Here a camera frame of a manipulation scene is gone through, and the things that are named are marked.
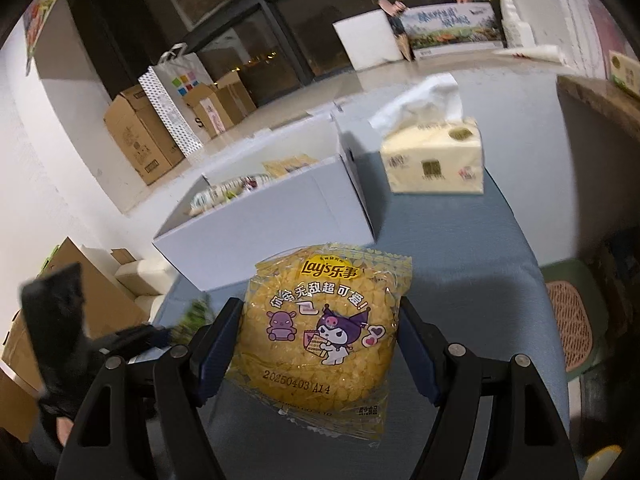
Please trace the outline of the person left hand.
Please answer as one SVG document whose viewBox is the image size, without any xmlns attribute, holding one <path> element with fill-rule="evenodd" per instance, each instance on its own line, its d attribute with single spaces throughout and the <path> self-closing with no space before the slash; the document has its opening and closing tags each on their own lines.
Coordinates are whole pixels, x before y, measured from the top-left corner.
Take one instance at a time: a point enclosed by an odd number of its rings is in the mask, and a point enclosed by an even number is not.
<svg viewBox="0 0 640 480">
<path fill-rule="evenodd" d="M 67 417 L 58 417 L 56 419 L 56 434 L 62 446 L 65 446 L 70 433 L 74 428 L 74 422 Z"/>
</svg>

